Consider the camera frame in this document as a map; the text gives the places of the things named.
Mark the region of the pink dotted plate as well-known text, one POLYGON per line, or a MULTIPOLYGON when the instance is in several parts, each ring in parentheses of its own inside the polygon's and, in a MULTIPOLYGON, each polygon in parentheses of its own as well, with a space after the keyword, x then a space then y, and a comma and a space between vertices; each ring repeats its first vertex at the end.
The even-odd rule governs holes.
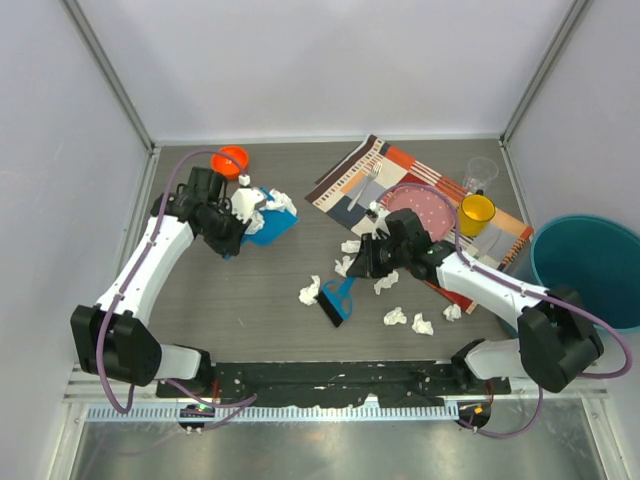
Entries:
POLYGON ((454 213, 447 202, 425 185, 401 185, 386 199, 390 212, 412 210, 433 241, 444 240, 455 227, 454 213))

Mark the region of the patterned placemat cloth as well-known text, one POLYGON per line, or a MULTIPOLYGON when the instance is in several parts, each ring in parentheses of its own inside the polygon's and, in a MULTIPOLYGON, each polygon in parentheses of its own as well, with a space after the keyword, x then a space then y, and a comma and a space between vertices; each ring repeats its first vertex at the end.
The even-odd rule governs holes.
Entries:
MULTIPOLYGON (((467 190, 454 180, 396 146, 370 135, 316 181, 306 200, 359 236, 373 226, 366 217, 369 203, 376 200, 383 190, 403 182, 431 185, 446 194, 455 205, 467 194, 467 190), (349 203, 377 161, 382 162, 380 174, 366 188, 354 209, 348 211, 349 203)), ((532 235, 531 226, 498 209, 479 236, 462 236, 461 244, 467 253, 476 256, 485 265, 503 271, 532 235)))

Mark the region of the orange bowl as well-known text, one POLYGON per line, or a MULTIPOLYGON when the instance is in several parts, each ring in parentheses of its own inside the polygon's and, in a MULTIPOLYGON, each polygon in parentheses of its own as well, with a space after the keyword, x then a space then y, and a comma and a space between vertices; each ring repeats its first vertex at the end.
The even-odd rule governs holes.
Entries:
POLYGON ((222 146, 217 154, 211 156, 210 166, 212 170, 233 181, 248 169, 249 160, 249 153, 243 147, 222 146))

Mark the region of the blue dustpan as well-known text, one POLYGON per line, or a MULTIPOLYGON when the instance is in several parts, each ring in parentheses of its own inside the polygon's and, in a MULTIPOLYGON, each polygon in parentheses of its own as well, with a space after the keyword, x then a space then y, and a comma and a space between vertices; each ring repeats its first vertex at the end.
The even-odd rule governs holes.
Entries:
MULTIPOLYGON (((288 230, 290 230, 298 222, 297 215, 294 216, 288 212, 264 210, 263 207, 268 199, 269 191, 264 187, 255 188, 260 188, 266 194, 266 200, 256 206, 256 210, 259 210, 264 217, 265 225, 264 228, 257 232, 255 235, 244 234, 241 240, 241 246, 244 245, 247 241, 257 246, 268 246, 288 230)), ((231 197, 224 198, 223 211, 231 213, 231 197)))

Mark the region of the blue hand brush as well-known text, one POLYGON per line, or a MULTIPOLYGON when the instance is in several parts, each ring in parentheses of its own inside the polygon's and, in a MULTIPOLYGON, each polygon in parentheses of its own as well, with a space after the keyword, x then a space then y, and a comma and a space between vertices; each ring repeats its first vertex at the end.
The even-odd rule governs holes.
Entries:
POLYGON ((317 302, 336 328, 339 328, 352 315, 351 288, 354 283, 354 277, 330 280, 318 291, 317 302))

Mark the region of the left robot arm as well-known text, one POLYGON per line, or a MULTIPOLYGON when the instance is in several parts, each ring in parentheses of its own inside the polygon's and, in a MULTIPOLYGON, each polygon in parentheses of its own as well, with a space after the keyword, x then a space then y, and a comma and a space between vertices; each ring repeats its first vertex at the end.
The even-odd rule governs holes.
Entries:
POLYGON ((84 372, 134 386, 171 379, 196 393, 211 386, 208 352, 161 344, 148 324, 170 272, 196 238, 224 258, 238 254, 265 194, 250 187, 246 175, 233 194, 227 186, 222 174, 195 167, 187 182, 169 188, 154 202, 146 230, 114 283, 94 305, 80 305, 71 316, 84 372))

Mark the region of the yellow mug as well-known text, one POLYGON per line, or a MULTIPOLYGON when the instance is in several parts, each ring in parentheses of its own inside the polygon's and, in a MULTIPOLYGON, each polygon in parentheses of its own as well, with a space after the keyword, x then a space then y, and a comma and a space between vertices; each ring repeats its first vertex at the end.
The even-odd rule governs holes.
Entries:
POLYGON ((484 195, 466 196, 458 206, 459 230, 462 235, 475 237, 492 221, 496 214, 494 203, 484 195))

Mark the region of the teal trash bin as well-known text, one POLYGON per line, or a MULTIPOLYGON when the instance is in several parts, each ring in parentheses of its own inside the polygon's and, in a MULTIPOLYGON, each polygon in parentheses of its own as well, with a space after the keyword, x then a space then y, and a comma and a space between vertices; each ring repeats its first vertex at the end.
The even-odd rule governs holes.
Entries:
POLYGON ((507 273, 548 288, 568 286, 615 330, 639 329, 639 235, 594 215, 557 217, 535 232, 507 273))

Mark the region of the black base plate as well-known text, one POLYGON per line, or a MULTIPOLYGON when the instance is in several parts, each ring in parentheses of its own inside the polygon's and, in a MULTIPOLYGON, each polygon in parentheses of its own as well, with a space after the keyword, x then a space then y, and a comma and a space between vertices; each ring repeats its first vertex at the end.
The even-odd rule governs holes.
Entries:
POLYGON ((224 403, 255 395, 256 407, 346 408, 368 396, 383 408, 442 406, 445 396, 506 395, 506 379, 460 382, 436 361, 218 363, 199 393, 224 403))

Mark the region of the clear plastic cup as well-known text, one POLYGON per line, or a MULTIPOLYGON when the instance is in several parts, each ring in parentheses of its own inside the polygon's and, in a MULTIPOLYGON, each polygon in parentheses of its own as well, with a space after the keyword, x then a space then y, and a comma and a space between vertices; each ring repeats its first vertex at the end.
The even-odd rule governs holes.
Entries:
POLYGON ((486 193, 489 186, 498 177, 499 167, 486 157, 474 157, 469 160, 462 186, 471 193, 486 193))

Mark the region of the white plastic fork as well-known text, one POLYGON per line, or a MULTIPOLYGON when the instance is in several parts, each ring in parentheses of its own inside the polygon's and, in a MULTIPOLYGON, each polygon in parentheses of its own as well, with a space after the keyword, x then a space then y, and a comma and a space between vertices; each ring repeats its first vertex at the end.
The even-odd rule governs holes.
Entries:
POLYGON ((360 186, 358 192, 355 194, 355 196, 352 198, 351 202, 349 203, 347 210, 348 211, 352 211, 355 207, 355 205, 358 203, 359 199, 361 198, 362 194, 364 193, 364 191, 366 190, 366 188, 378 177, 378 175, 380 174, 382 170, 382 162, 381 161, 377 161, 370 169, 370 171, 366 174, 366 178, 364 179, 362 185, 360 186))

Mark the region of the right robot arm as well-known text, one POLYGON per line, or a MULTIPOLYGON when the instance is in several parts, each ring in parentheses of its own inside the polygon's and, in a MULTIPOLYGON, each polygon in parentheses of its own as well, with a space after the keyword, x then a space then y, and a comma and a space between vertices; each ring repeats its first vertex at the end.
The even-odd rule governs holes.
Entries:
POLYGON ((527 377, 558 393, 604 352, 575 291, 548 290, 484 267, 452 243, 432 241, 410 209, 387 215, 374 233, 362 235, 347 274, 379 279, 396 269, 472 300, 515 330, 511 340, 480 339, 457 352, 452 362, 461 380, 527 377))

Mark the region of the paper scrap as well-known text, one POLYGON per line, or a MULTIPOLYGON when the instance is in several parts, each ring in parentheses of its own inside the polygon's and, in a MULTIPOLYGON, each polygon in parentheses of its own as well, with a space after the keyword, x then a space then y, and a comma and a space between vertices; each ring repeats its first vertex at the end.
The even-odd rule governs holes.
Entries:
POLYGON ((311 284, 299 291, 298 300, 305 306, 317 303, 317 296, 321 286, 321 279, 318 275, 311 276, 311 284))
POLYGON ((341 251, 346 254, 356 254, 360 250, 360 240, 347 240, 341 243, 341 251))
POLYGON ((451 304, 442 312, 444 318, 449 322, 454 322, 462 317, 462 309, 458 304, 451 304))
POLYGON ((407 316, 401 307, 396 307, 384 315, 383 323, 385 326, 404 325, 407 323, 407 316))
POLYGON ((428 320, 425 320, 422 313, 417 313, 414 315, 411 328, 416 334, 419 335, 434 335, 432 323, 428 320))
POLYGON ((268 199, 263 207, 266 211, 288 212, 294 216, 297 215, 297 208, 293 200, 284 192, 271 189, 268 199))
POLYGON ((244 232, 245 235, 255 235, 262 230, 265 225, 265 220, 262 213, 259 210, 254 210, 248 219, 247 228, 244 232))
POLYGON ((374 285, 374 292, 376 295, 380 295, 383 290, 392 288, 399 280, 399 274, 396 270, 386 275, 383 278, 377 280, 374 285))
POLYGON ((335 261, 334 271, 341 277, 347 277, 347 272, 353 261, 354 259, 350 256, 343 256, 340 260, 335 261))

